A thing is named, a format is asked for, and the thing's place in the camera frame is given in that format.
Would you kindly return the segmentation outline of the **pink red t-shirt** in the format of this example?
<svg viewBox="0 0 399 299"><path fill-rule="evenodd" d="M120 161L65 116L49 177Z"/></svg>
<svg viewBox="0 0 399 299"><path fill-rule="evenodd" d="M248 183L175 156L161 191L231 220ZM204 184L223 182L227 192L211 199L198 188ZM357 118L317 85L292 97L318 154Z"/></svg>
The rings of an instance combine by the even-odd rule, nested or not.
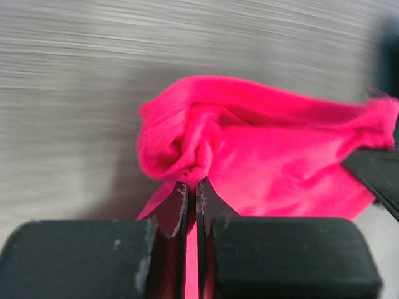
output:
<svg viewBox="0 0 399 299"><path fill-rule="evenodd" d="M140 114L140 167L162 183L141 216L174 184L188 188L183 298L200 298L196 187L202 180L240 216L353 222L374 196L342 162L359 148L393 148L398 101L384 95L338 104L237 78L194 76L142 105Z"/></svg>

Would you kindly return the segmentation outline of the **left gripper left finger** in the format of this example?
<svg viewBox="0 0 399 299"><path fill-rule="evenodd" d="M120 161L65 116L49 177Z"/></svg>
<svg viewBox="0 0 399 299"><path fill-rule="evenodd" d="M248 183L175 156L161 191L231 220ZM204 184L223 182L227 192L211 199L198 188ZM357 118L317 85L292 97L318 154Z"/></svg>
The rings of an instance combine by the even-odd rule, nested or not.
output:
<svg viewBox="0 0 399 299"><path fill-rule="evenodd" d="M19 226L1 252L2 298L183 298L188 188L138 221Z"/></svg>

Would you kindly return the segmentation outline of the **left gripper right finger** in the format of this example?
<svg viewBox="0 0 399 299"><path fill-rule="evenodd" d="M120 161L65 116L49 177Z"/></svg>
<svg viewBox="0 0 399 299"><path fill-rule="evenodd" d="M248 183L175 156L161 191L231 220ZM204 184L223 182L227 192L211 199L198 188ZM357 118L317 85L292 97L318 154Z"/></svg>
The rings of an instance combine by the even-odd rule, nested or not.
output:
<svg viewBox="0 0 399 299"><path fill-rule="evenodd" d="M338 217L244 217L209 179L196 187L200 298L378 298L358 227Z"/></svg>

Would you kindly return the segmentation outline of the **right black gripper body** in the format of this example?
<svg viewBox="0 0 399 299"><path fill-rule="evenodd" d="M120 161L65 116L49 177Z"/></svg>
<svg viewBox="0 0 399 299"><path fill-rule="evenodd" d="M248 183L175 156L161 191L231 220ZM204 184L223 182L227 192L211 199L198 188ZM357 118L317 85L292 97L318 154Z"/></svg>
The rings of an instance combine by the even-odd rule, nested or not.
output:
<svg viewBox="0 0 399 299"><path fill-rule="evenodd" d="M378 39L373 68L374 86L391 97L398 96L398 16L389 17Z"/></svg>

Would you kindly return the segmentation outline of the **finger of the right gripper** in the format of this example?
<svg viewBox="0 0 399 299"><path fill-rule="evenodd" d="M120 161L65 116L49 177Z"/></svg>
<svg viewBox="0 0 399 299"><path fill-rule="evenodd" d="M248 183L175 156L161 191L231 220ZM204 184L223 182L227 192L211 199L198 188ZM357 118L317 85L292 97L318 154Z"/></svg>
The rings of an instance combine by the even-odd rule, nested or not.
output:
<svg viewBox="0 0 399 299"><path fill-rule="evenodd" d="M342 165L398 220L397 149L357 149Z"/></svg>

